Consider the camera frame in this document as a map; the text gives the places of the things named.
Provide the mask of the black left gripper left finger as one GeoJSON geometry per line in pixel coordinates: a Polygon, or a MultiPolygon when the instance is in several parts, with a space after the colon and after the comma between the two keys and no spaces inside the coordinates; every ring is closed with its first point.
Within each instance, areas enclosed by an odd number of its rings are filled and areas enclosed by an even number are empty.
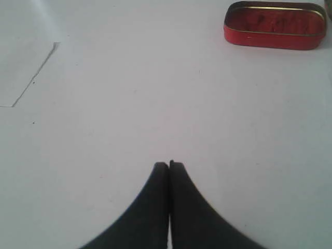
{"type": "Polygon", "coordinates": [[[125,212],[82,248],[167,248],[169,167],[155,163],[144,187],[125,212]]]}

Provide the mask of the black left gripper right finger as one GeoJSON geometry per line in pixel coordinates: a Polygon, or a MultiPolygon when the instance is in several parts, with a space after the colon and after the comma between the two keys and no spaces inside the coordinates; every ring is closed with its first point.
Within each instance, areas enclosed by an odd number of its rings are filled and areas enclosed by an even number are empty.
{"type": "Polygon", "coordinates": [[[263,248],[223,219],[205,200],[181,162],[170,161],[173,248],[263,248]]]}

